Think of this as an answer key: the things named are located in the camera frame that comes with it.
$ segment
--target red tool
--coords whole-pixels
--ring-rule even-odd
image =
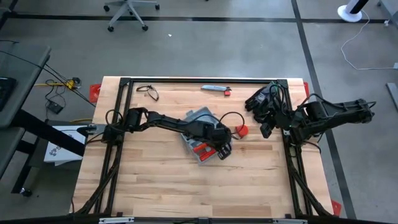
[[[209,145],[207,145],[206,143],[202,143],[199,146],[194,147],[193,152],[199,155],[199,158],[201,161],[205,161],[211,155],[216,153],[216,150],[213,149],[212,147],[210,147]]]

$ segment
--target gray floor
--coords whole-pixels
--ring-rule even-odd
[[[336,9],[345,0],[297,0],[304,19],[337,19]],[[87,0],[19,0],[16,11],[24,14],[103,16],[103,2]],[[290,0],[159,0],[161,10],[139,9],[143,16],[268,17],[294,18]],[[372,19],[384,19],[370,0],[365,11]],[[296,23],[272,22],[138,22],[120,21],[115,32],[107,21],[51,21],[8,19],[0,39],[46,44],[53,49],[49,64],[66,77],[80,77],[81,92],[100,83],[105,75],[189,77],[300,77],[311,83]],[[310,52],[323,96],[330,101],[364,98],[376,100],[374,120],[347,124],[333,130],[357,218],[382,222],[398,220],[398,176],[395,130],[398,112],[386,82],[398,83],[398,71],[357,71],[340,52],[362,24],[304,24]],[[398,31],[395,27],[369,24],[345,48],[357,67],[391,67],[398,62]],[[51,78],[42,73],[38,83]],[[34,88],[24,109],[45,118],[44,95]],[[65,94],[67,107],[51,119],[89,118],[93,108],[73,93]],[[321,142],[328,186],[333,200],[342,202],[326,139]],[[12,167],[22,167],[25,157],[16,154]],[[32,177],[35,195],[9,195],[15,171],[1,179],[1,219],[61,215],[68,211],[76,172],[44,169]]]

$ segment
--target office chair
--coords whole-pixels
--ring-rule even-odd
[[[108,25],[108,31],[113,32],[113,24],[127,11],[129,11],[130,15],[134,15],[137,20],[142,24],[142,29],[144,31],[148,30],[148,26],[144,24],[139,14],[134,9],[134,6],[138,6],[139,4],[153,4],[155,5],[155,9],[159,10],[160,5],[156,1],[136,1],[136,0],[119,0],[114,2],[107,2],[104,5],[105,12],[109,12],[109,6],[120,6],[119,10],[112,17],[111,21]]]

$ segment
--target wooden table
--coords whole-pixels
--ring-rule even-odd
[[[114,108],[119,79],[104,77],[94,123],[105,124],[105,113]],[[155,102],[147,93],[135,92],[137,86],[145,84],[134,84],[130,108],[146,107],[174,118],[184,118],[187,111],[203,106],[216,117],[237,111],[244,116],[249,134],[233,142],[232,155],[227,159],[214,158],[199,166],[193,156],[186,153],[179,133],[160,128],[126,133],[113,214],[283,218],[289,213],[294,216],[281,132],[275,129],[269,139],[264,139],[260,125],[252,119],[252,113],[244,109],[244,101],[263,85],[228,84],[232,88],[231,96],[224,97],[220,92],[200,90],[203,83],[150,83],[160,95],[159,101]],[[290,78],[288,84],[292,105],[296,108],[306,97],[303,80]],[[228,115],[223,123],[234,127],[241,124],[241,118]],[[98,186],[105,148],[106,145],[100,142],[86,147],[73,196],[76,210]],[[308,186],[321,204],[332,212],[320,153],[311,145],[302,149]],[[305,210],[301,190],[298,192],[302,210]],[[104,193],[102,210],[107,198],[108,190]]]

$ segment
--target metal bracket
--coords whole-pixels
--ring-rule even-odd
[[[100,218],[98,224],[133,223],[134,217]]]
[[[306,220],[273,219],[273,224],[308,224]]]
[[[87,126],[87,134],[99,134],[103,133],[105,130],[106,124],[89,124]]]

